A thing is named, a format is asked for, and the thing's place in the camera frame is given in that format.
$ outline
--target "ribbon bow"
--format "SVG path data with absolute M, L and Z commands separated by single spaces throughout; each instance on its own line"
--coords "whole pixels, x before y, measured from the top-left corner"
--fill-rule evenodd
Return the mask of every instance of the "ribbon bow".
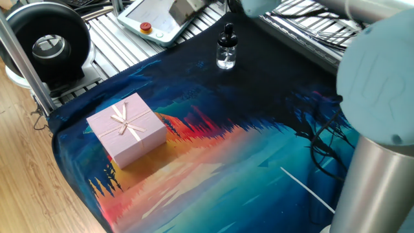
M 99 137 L 103 137 L 103 136 L 105 136 L 105 135 L 107 135 L 107 134 L 109 134 L 109 133 L 112 133 L 112 132 L 114 132 L 115 130 L 117 130 L 117 129 L 119 129 L 119 134 L 120 135 L 123 135 L 124 134 L 124 132 L 125 132 L 125 130 L 126 129 L 128 129 L 130 132 L 131 132 L 131 134 L 134 136 L 134 138 L 138 141 L 138 142 L 140 142 L 141 141 L 141 138 L 137 135 L 137 133 L 135 132 L 135 130 L 137 130 L 137 131 L 140 131 L 140 132 L 145 132 L 146 131 L 146 129 L 144 129 L 144 128 L 140 128 L 140 127 L 138 127 L 138 126 L 134 126 L 134 125 L 132 125 L 130 122 L 132 122 L 132 121 L 134 121 L 134 120 L 136 120 L 136 119 L 138 119 L 138 118 L 140 118 L 140 117 L 142 117 L 142 116 L 144 116 L 145 114 L 147 114 L 147 113 L 150 113 L 151 112 L 151 110 L 150 109 L 148 109 L 147 111 L 144 111 L 143 113 L 141 113 L 141 114 L 139 114 L 139 115 L 137 115 L 137 116 L 134 116 L 133 118 L 131 118 L 131 119 L 129 119 L 129 121 L 127 120 L 127 111 L 126 111 L 126 105 L 127 103 L 124 103 L 123 105 L 122 105 L 122 113 L 116 108 L 116 106 L 115 105 L 112 105 L 111 107 L 112 107 L 112 109 L 114 109 L 114 112 L 116 113 L 116 115 L 112 115 L 111 116 L 111 118 L 113 119 L 113 120 L 115 120 L 115 121 L 117 121 L 117 122 L 119 122 L 119 123 L 121 123 L 119 126 L 116 126 L 115 128 L 113 128 L 113 129 L 110 129 L 110 130 L 108 130 L 108 131 L 106 131 L 105 133 L 102 133 L 101 135 L 99 135 Z

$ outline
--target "colorful painted fabric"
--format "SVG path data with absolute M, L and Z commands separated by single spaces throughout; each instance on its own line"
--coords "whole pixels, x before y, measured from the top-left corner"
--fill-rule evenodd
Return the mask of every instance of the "colorful painted fabric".
M 226 22 L 236 66 L 215 64 Z M 86 118 L 138 93 L 168 127 L 167 143 L 120 170 Z M 49 117 L 56 162 L 104 229 L 113 232 L 319 233 L 342 184 L 315 169 L 310 144 L 338 110 L 335 76 L 257 28 L 225 15 L 191 40 L 117 74 Z M 358 134 L 341 115 L 315 143 L 339 176 Z

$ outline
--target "pink gift box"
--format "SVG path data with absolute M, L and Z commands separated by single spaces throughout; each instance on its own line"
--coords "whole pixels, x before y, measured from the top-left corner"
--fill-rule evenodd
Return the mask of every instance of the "pink gift box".
M 136 93 L 86 120 L 121 169 L 166 141 L 167 128 Z

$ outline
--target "black bottle cap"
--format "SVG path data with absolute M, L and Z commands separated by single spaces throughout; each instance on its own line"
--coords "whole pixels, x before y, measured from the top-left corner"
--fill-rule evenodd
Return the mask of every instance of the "black bottle cap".
M 226 26 L 224 26 L 224 31 L 222 31 L 219 34 L 219 39 L 217 40 L 217 42 L 220 46 L 226 48 L 231 48 L 237 45 L 237 42 L 239 42 L 239 38 L 233 31 L 232 23 L 226 23 Z

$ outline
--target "glass bottle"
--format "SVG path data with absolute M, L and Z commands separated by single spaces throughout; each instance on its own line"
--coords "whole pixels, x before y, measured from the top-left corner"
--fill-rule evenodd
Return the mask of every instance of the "glass bottle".
M 233 24 L 227 23 L 217 40 L 217 66 L 231 69 L 235 65 L 235 54 L 239 38 L 233 31 Z

